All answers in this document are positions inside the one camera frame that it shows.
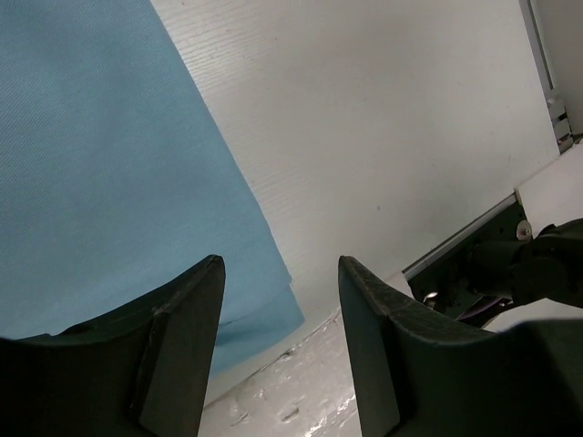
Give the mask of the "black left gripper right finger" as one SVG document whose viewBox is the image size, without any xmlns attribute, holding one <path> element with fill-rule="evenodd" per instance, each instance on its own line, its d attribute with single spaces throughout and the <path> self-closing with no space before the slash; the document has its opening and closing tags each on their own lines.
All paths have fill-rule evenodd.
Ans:
<svg viewBox="0 0 583 437">
<path fill-rule="evenodd" d="M 338 285 L 365 436 L 579 436 L 582 323 L 499 333 L 430 310 L 341 257 Z"/>
</svg>

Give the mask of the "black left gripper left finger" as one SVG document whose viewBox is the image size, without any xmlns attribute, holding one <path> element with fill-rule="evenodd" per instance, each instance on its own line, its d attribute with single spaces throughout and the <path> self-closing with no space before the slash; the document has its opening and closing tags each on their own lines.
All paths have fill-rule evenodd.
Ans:
<svg viewBox="0 0 583 437">
<path fill-rule="evenodd" d="M 4 436 L 195 436 L 225 287 L 208 256 L 57 335 L 1 342 Z"/>
</svg>

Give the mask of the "light blue trousers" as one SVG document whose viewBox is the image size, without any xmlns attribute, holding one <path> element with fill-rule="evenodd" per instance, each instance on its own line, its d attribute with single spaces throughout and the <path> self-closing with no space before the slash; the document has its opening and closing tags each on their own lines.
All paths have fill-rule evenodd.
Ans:
<svg viewBox="0 0 583 437">
<path fill-rule="evenodd" d="M 148 1 L 1 4 L 1 334 L 58 334 L 210 254 L 211 369 L 304 321 L 268 223 Z"/>
</svg>

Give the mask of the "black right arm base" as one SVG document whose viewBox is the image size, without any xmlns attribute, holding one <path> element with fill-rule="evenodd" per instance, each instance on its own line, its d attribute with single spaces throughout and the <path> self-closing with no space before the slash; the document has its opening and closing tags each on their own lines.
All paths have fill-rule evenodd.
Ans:
<svg viewBox="0 0 583 437">
<path fill-rule="evenodd" d="M 404 271 L 413 297 L 445 316 L 484 328 L 500 314 L 549 299 L 582 305 L 582 221 L 533 233 L 509 197 Z"/>
</svg>

